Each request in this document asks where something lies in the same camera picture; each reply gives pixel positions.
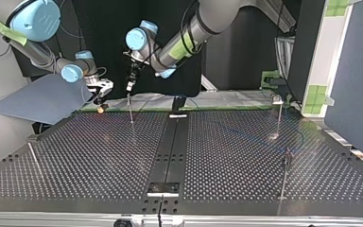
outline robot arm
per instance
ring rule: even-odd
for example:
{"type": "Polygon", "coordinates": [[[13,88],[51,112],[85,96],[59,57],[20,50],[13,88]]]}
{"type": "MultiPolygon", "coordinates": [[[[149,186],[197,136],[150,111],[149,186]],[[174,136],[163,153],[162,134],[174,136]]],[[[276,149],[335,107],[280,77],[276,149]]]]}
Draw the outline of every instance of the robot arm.
{"type": "MultiPolygon", "coordinates": [[[[157,77],[167,79],[176,71],[179,61],[191,57],[192,54],[198,52],[197,46],[228,28],[240,8],[256,6],[276,24],[280,16],[278,14],[281,4],[280,0],[199,0],[196,15],[164,48],[159,48],[155,42],[158,27],[151,22],[143,21],[126,37],[132,59],[132,79],[130,79],[127,90],[131,91],[135,83],[135,72],[141,65],[136,62],[150,64],[156,71],[157,77]]],[[[281,22],[282,30],[287,32],[294,26],[295,21],[286,9],[285,14],[286,17],[282,16],[281,22]]]]}
{"type": "Polygon", "coordinates": [[[25,45],[5,37],[9,44],[38,68],[60,73],[68,82],[84,79],[94,95],[94,103],[102,105],[113,83],[99,78],[92,53],[78,52],[76,60],[70,61],[56,56],[43,43],[57,32],[60,17],[60,9],[53,0],[0,0],[0,22],[27,37],[25,45]]]}

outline metal bracket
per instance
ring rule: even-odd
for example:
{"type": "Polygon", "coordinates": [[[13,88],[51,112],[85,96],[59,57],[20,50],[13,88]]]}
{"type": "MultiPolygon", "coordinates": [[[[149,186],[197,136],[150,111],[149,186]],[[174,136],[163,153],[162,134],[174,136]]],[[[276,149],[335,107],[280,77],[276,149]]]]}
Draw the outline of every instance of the metal bracket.
{"type": "Polygon", "coordinates": [[[201,75],[201,85],[207,90],[207,92],[217,92],[215,85],[204,75],[201,75]]]}
{"type": "Polygon", "coordinates": [[[332,99],[329,96],[326,96],[326,98],[325,98],[325,104],[328,105],[328,106],[335,106],[335,100],[332,99]]]}
{"type": "MultiPolygon", "coordinates": [[[[259,8],[275,25],[277,25],[282,4],[282,0],[246,0],[242,2],[241,7],[259,8]]],[[[295,24],[296,20],[294,20],[287,8],[283,6],[282,14],[280,15],[279,28],[286,33],[290,31],[290,28],[295,24]]]]}

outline metal rod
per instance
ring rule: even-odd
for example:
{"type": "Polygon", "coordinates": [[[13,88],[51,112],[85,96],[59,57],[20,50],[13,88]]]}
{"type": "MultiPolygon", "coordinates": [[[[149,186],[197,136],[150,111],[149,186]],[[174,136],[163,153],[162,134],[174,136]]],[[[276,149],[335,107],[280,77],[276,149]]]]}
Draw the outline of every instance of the metal rod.
{"type": "Polygon", "coordinates": [[[287,184],[287,176],[288,176],[288,172],[290,170],[291,162],[292,162],[292,153],[291,153],[290,148],[287,147],[285,149],[285,155],[284,155],[284,160],[283,160],[284,177],[283,177],[283,182],[282,182],[281,194],[280,194],[280,198],[279,198],[279,207],[278,207],[278,213],[277,213],[278,216],[281,215],[282,203],[283,203],[283,200],[286,199],[286,197],[285,197],[285,185],[287,184]]]}
{"type": "Polygon", "coordinates": [[[130,122],[131,122],[131,124],[134,124],[134,121],[132,119],[131,96],[130,96],[130,93],[128,93],[128,105],[129,105],[129,112],[130,112],[130,122]]]}
{"type": "Polygon", "coordinates": [[[35,155],[34,148],[32,147],[31,143],[28,143],[28,147],[30,148],[30,151],[31,151],[32,157],[34,158],[34,161],[38,164],[39,162],[38,162],[37,156],[35,155]]]}

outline green tape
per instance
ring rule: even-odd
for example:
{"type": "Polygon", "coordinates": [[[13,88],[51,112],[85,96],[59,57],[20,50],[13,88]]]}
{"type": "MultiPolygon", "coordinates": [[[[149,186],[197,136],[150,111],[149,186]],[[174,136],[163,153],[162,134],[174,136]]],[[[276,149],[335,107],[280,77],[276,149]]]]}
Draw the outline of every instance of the green tape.
{"type": "Polygon", "coordinates": [[[262,78],[261,78],[261,87],[262,88],[270,88],[270,89],[277,89],[278,86],[277,85],[270,85],[268,83],[265,82],[266,78],[273,78],[273,79],[277,79],[280,77],[279,71],[275,70],[275,71],[264,71],[262,72],[262,78]]]}
{"type": "MultiPolygon", "coordinates": [[[[190,51],[193,50],[193,42],[191,42],[190,36],[188,33],[184,34],[184,40],[185,44],[187,45],[188,49],[190,51]]],[[[182,43],[182,39],[180,39],[170,50],[169,53],[170,57],[172,57],[175,60],[181,60],[184,57],[190,58],[191,55],[187,52],[187,50],[184,47],[184,44],[182,43]]]]}
{"type": "Polygon", "coordinates": [[[305,114],[320,114],[322,106],[326,103],[326,89],[327,86],[309,86],[303,110],[305,114]]]}
{"type": "Polygon", "coordinates": [[[349,0],[329,0],[326,9],[327,17],[344,16],[346,8],[349,6],[349,0]]]}
{"type": "Polygon", "coordinates": [[[27,43],[27,37],[25,34],[13,30],[11,28],[8,28],[7,26],[5,26],[4,24],[2,24],[2,22],[0,22],[0,33],[8,38],[10,38],[11,40],[14,40],[18,43],[20,43],[21,45],[25,45],[27,43]]]}

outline black backdrop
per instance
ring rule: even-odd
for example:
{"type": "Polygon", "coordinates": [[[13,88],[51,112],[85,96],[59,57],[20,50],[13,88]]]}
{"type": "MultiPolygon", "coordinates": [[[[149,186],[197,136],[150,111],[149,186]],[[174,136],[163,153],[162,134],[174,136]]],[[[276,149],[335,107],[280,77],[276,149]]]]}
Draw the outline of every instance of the black backdrop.
{"type": "MultiPolygon", "coordinates": [[[[87,47],[93,51],[97,65],[108,68],[107,78],[115,84],[110,98],[125,95],[129,60],[127,32],[149,20],[159,27],[157,41],[166,44],[180,30],[180,20],[190,0],[74,0],[87,47]]],[[[167,95],[196,96],[200,90],[201,54],[187,61],[169,79],[155,78],[150,67],[134,87],[134,93],[157,92],[167,95]]]]}

